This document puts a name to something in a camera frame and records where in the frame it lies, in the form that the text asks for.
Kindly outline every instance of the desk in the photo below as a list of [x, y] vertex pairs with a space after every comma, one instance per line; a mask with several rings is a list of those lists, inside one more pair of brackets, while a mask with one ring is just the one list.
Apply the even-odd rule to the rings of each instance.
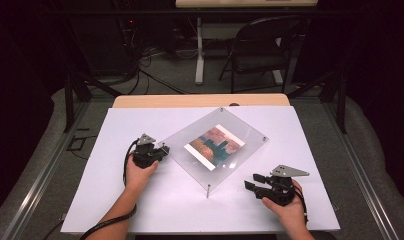
[[286, 96], [233, 94], [117, 98], [114, 108], [109, 110], [105, 118], [61, 232], [83, 233], [111, 207], [124, 188], [123, 159], [131, 141], [143, 132], [158, 142], [162, 141], [217, 107], [230, 103], [246, 105], [226, 109], [256, 127], [270, 140], [219, 184], [209, 198], [206, 198], [206, 190], [167, 156], [142, 194], [129, 232], [283, 232], [278, 218], [243, 184], [244, 180], [252, 181], [253, 173], [266, 175], [279, 164], [310, 172], [309, 177], [297, 178], [304, 187], [308, 228], [326, 231], [339, 229], [302, 127]]
[[[254, 7], [315, 7], [318, 0], [177, 0], [177, 8], [254, 8]], [[204, 56], [202, 39], [234, 38], [243, 24], [227, 24], [215, 26], [207, 24], [203, 27], [201, 18], [197, 19], [198, 60], [196, 65], [195, 84], [203, 84]], [[281, 79], [279, 71], [273, 72], [276, 79]]]

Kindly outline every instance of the picture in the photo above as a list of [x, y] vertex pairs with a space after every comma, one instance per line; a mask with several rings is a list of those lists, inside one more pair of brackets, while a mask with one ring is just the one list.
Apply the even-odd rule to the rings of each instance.
[[238, 151], [245, 143], [221, 125], [216, 125], [184, 146], [210, 171]]

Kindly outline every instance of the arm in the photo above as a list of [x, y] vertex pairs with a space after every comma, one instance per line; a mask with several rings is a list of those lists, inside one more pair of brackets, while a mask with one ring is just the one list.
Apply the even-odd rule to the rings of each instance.
[[[302, 191], [302, 187], [298, 182], [293, 180], [293, 184]], [[295, 196], [293, 201], [285, 207], [276, 204], [266, 197], [262, 198], [262, 203], [264, 203], [264, 205], [272, 212], [277, 214], [281, 224], [286, 230], [287, 235], [289, 235], [292, 240], [314, 239], [305, 225], [304, 209], [299, 197]]]
[[[128, 158], [127, 164], [127, 185], [117, 201], [112, 205], [111, 209], [103, 216], [99, 222], [104, 222], [109, 219], [113, 219], [125, 214], [129, 214], [140, 194], [149, 182], [149, 178], [158, 167], [159, 162], [155, 161], [150, 167], [142, 169], [137, 167], [133, 162], [133, 154]], [[127, 230], [130, 224], [130, 219], [109, 225], [101, 228], [98, 231], [91, 234], [87, 239], [125, 239]]]

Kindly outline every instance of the clear acrylic case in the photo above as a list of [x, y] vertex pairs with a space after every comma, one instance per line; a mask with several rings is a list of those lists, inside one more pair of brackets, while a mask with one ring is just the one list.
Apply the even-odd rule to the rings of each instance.
[[[227, 135], [232, 134], [233, 138], [238, 138], [236, 141], [241, 140], [244, 144], [241, 144], [239, 149], [230, 154], [223, 162], [216, 162], [213, 166], [208, 167], [206, 161], [204, 163], [200, 160], [201, 156], [198, 153], [195, 154], [193, 151], [195, 149], [192, 147], [189, 149], [189, 143], [199, 139], [218, 125], [220, 128], [222, 127], [221, 129], [225, 129]], [[218, 108], [167, 139], [160, 141], [159, 145], [165, 144], [170, 147], [170, 157], [203, 188], [212, 191], [267, 141], [268, 138], [265, 135], [227, 109]]]

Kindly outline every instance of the chair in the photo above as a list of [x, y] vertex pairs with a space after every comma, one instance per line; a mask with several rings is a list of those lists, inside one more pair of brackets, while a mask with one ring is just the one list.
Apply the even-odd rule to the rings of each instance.
[[254, 20], [237, 33], [236, 37], [227, 41], [228, 58], [219, 80], [224, 72], [231, 71], [231, 93], [262, 88], [275, 87], [276, 84], [243, 89], [234, 89], [235, 73], [250, 74], [274, 70], [285, 70], [281, 92], [284, 93], [293, 40], [306, 27], [306, 20], [294, 16], [261, 18]]

